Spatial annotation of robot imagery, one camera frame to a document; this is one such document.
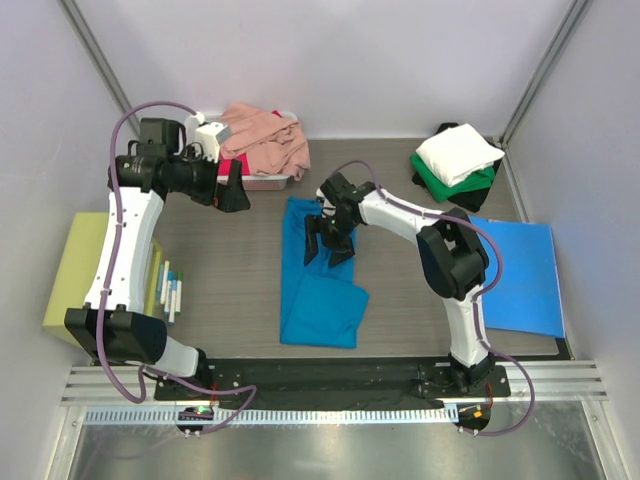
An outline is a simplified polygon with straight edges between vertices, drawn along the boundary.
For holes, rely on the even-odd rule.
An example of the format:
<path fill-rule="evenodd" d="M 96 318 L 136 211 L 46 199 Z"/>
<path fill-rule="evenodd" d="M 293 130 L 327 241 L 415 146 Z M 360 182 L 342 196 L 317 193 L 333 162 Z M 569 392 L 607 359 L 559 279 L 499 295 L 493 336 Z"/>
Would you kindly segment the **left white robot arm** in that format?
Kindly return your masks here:
<path fill-rule="evenodd" d="M 230 135 L 227 124 L 201 114 L 186 124 L 142 119 L 139 139 L 116 156 L 108 180 L 109 217 L 94 280 L 82 306 L 64 318 L 91 357 L 152 365 L 177 376 L 179 390 L 193 400 L 212 387 L 204 352 L 171 338 L 166 322 L 144 311 L 152 237 L 171 193 L 222 212 L 249 209 L 240 161 L 232 161 L 225 182 L 218 180 L 220 146 Z"/>

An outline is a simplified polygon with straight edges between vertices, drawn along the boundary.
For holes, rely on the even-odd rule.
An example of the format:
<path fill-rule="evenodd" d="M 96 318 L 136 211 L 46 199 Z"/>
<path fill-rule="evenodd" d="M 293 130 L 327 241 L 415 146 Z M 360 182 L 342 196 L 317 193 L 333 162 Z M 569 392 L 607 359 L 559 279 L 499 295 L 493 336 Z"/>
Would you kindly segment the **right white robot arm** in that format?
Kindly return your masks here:
<path fill-rule="evenodd" d="M 369 181 L 359 186 L 335 173 L 318 192 L 321 212 L 305 218 L 304 263 L 321 247 L 333 268 L 355 255 L 358 226 L 385 229 L 416 246 L 427 285 L 444 302 L 450 336 L 451 383 L 460 394 L 483 389 L 495 365 L 486 339 L 482 294 L 489 258 L 469 217 L 459 209 L 423 210 Z"/>

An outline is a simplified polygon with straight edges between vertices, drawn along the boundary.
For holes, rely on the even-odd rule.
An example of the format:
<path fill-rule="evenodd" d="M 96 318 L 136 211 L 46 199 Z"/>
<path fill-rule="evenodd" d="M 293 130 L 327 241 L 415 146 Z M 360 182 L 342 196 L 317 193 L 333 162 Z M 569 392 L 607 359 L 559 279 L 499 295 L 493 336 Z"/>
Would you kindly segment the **blue t shirt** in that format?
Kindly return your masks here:
<path fill-rule="evenodd" d="M 354 349 L 369 294 L 354 284 L 355 261 L 329 266 L 330 251 L 304 263 L 305 225 L 321 212 L 314 200 L 291 197 L 282 223 L 280 342 L 285 345 Z"/>

